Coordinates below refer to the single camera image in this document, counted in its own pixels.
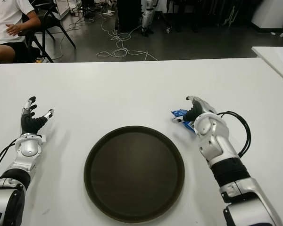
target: round tray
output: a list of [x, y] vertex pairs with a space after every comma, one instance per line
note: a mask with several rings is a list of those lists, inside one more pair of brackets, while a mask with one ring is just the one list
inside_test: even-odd
[[165, 135], [128, 126], [96, 143], [86, 160], [84, 181], [89, 197], [103, 213], [139, 223], [157, 218], [176, 202], [184, 164]]

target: person's hand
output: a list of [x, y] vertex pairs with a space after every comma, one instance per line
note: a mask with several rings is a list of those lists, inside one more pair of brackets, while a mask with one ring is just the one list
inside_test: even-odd
[[6, 24], [5, 26], [8, 27], [6, 32], [9, 35], [15, 36], [21, 32], [20, 25], [18, 24]]

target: black equipment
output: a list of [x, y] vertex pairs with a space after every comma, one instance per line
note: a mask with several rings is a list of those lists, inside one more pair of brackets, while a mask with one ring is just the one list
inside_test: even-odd
[[91, 7], [94, 6], [94, 0], [82, 0], [83, 7]]

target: robotic arm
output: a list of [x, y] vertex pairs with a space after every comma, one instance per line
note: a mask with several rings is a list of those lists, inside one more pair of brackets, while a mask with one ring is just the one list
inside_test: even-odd
[[207, 102], [189, 96], [193, 108], [173, 122], [190, 121], [200, 138], [199, 149], [207, 160], [225, 203], [228, 226], [282, 226], [258, 182], [252, 178], [229, 142], [225, 121]]
[[42, 117], [32, 118], [32, 110], [37, 107], [31, 106], [35, 100], [36, 97], [27, 100], [22, 109], [20, 137], [0, 154], [1, 162], [8, 148], [15, 145], [16, 159], [0, 177], [0, 226], [21, 225], [25, 193], [40, 161], [41, 145], [46, 142], [45, 136], [37, 133], [53, 116], [54, 111], [50, 109]]

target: black chair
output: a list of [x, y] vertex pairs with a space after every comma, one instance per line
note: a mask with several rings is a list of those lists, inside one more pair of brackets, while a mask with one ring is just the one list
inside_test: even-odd
[[70, 43], [73, 45], [73, 47], [76, 48], [75, 44], [61, 25], [61, 22], [53, 14], [58, 13], [57, 5], [53, 2], [53, 0], [34, 0], [34, 7], [37, 10], [37, 15], [41, 21], [41, 27], [39, 31], [42, 32], [42, 46], [44, 49], [46, 32], [54, 40], [54, 37], [48, 31], [48, 29], [52, 27], [59, 27], [68, 38]]
[[[31, 52], [32, 49], [32, 42], [35, 42], [36, 45], [39, 47], [39, 49], [42, 51], [42, 54], [44, 57], [48, 58], [50, 62], [53, 63], [53, 60], [50, 58], [50, 56], [45, 51], [45, 35], [46, 32], [48, 35], [55, 40], [55, 38], [52, 36], [52, 34], [48, 31], [49, 28], [52, 27], [59, 27], [62, 32], [65, 34], [65, 36], [68, 38], [70, 43], [73, 45], [74, 48], [76, 48], [75, 44], [67, 34], [67, 32], [64, 30], [63, 26], [61, 25], [60, 21], [54, 16], [53, 13], [58, 13], [57, 11], [57, 4], [53, 2], [53, 0], [30, 0], [31, 5], [34, 7], [37, 16], [39, 17], [41, 21], [40, 28], [37, 29], [29, 29], [22, 31], [20, 35], [26, 36], [26, 43], [29, 49], [29, 52]], [[42, 33], [42, 45], [38, 42], [35, 33], [41, 32]]]

